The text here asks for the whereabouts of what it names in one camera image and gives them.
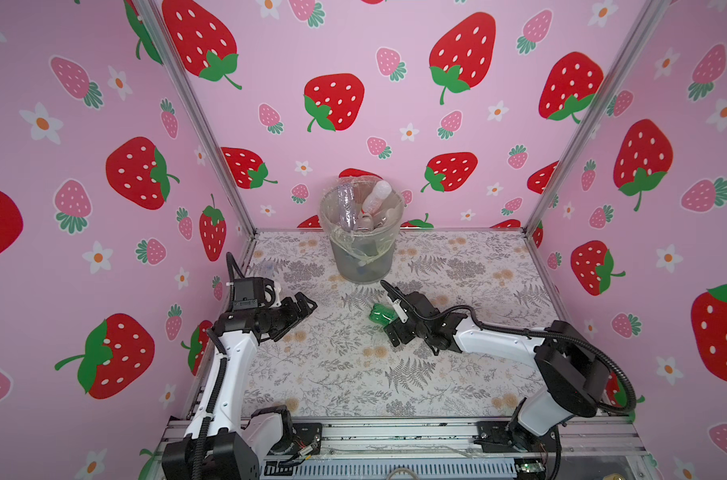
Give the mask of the green Sprite bottle yellow cap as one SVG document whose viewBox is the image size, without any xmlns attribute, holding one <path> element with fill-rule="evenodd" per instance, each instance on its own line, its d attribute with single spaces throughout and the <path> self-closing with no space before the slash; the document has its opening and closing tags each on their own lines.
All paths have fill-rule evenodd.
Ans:
<svg viewBox="0 0 727 480">
<path fill-rule="evenodd" d="M 369 320 L 371 322 L 385 328 L 395 320 L 399 320 L 399 314 L 395 312 L 393 308 L 383 305 L 381 303 L 375 303 L 371 312 L 369 312 Z"/>
</svg>

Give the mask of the clear bottle yellow label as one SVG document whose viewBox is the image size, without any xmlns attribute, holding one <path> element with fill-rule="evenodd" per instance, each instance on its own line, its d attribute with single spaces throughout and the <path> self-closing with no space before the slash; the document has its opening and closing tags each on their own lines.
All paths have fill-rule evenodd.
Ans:
<svg viewBox="0 0 727 480">
<path fill-rule="evenodd" d="M 373 232 L 375 228 L 377 228 L 377 225 L 379 225 L 379 222 L 377 222 L 377 218 L 375 216 L 372 216 L 368 213 L 363 213 L 359 218 L 357 219 L 356 225 L 355 225 L 355 231 L 356 232 Z"/>
</svg>

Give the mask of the white bottle red cap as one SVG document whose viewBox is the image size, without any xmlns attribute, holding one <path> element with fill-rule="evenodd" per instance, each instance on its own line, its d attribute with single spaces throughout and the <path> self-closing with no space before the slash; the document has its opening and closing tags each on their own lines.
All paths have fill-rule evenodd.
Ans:
<svg viewBox="0 0 727 480">
<path fill-rule="evenodd" d="M 379 182 L 375 183 L 373 190 L 367 195 L 365 201 L 363 201 L 361 214 L 369 216 L 377 214 L 381 210 L 381 206 L 383 206 L 385 200 L 391 195 L 391 192 L 393 192 L 391 184 L 385 180 L 379 180 Z"/>
</svg>

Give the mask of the clear bottle blue cap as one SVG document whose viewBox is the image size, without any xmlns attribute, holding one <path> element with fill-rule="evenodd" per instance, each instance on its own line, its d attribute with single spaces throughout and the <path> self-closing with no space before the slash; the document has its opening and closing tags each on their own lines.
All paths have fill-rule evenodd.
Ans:
<svg viewBox="0 0 727 480">
<path fill-rule="evenodd" d="M 343 183 L 337 187 L 337 207 L 339 210 L 339 226 L 349 232 L 356 224 L 355 188 L 352 183 Z"/>
</svg>

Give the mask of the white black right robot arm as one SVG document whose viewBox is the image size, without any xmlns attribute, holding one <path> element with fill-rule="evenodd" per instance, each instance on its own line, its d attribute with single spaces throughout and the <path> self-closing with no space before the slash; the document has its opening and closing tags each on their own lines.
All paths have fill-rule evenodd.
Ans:
<svg viewBox="0 0 727 480">
<path fill-rule="evenodd" d="M 539 390 L 519 401 L 507 423 L 511 442 L 539 440 L 575 418 L 597 416 L 615 368 L 601 350 L 571 324 L 555 320 L 543 328 L 493 325 L 475 308 L 440 310 L 425 294 L 403 293 L 381 283 L 395 310 L 385 327 L 394 346 L 421 341 L 433 354 L 488 357 L 523 366 L 539 380 Z"/>
</svg>

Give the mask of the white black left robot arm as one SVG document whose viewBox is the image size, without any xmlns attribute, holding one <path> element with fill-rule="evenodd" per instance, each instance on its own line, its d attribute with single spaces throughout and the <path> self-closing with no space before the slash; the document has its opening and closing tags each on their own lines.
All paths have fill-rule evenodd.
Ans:
<svg viewBox="0 0 727 480">
<path fill-rule="evenodd" d="M 316 308 L 299 292 L 277 306 L 253 305 L 220 316 L 208 332 L 214 358 L 201 404 L 183 438 L 162 454 L 167 479 L 257 479 L 269 453 L 305 450 L 287 406 L 257 410 L 247 426 L 241 425 L 241 413 L 259 344 L 281 340 Z"/>
</svg>

